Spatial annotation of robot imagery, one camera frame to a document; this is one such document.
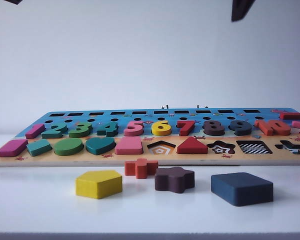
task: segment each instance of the red triangle piece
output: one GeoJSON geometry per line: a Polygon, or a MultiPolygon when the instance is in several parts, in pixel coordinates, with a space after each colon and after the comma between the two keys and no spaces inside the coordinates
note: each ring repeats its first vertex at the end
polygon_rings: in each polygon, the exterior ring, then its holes
{"type": "Polygon", "coordinates": [[[188,137],[176,148],[177,154],[206,154],[208,147],[193,136],[188,137]]]}

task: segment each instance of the navy square piece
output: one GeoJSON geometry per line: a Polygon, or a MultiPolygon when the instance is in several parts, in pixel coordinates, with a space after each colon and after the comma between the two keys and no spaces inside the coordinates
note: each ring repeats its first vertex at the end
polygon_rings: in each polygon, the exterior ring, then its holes
{"type": "Polygon", "coordinates": [[[211,192],[238,207],[274,200],[274,184],[247,172],[212,175],[211,192]]]}

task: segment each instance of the teal heart piece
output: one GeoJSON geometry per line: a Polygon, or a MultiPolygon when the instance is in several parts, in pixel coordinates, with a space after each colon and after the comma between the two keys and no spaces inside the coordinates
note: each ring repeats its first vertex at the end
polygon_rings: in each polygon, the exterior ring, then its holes
{"type": "Polygon", "coordinates": [[[116,146],[113,137],[93,137],[85,142],[86,150],[94,155],[106,153],[116,146]]]}

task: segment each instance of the white tabletop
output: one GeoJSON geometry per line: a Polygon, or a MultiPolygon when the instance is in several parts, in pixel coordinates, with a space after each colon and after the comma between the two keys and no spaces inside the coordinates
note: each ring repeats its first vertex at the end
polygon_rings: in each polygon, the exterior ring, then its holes
{"type": "Polygon", "coordinates": [[[229,239],[229,234],[245,238],[262,234],[263,239],[274,235],[300,239],[300,166],[184,168],[195,172],[195,188],[182,194],[156,191],[153,176],[123,176],[122,193],[92,199],[76,196],[76,177],[107,169],[124,175],[124,168],[0,167],[0,239],[12,235],[25,239],[22,234],[27,233],[36,238],[50,233],[56,238],[111,234],[112,239],[128,234],[129,239],[131,234],[149,233],[143,238],[229,239]],[[236,207],[211,192],[211,175],[235,172],[273,182],[274,202],[236,207]]]}

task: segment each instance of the wooden number puzzle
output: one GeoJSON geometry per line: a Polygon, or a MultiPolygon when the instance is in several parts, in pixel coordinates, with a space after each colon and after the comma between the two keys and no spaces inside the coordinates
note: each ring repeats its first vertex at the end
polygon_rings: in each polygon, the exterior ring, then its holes
{"type": "Polygon", "coordinates": [[[49,112],[0,148],[0,167],[300,165],[292,108],[49,112]]]}

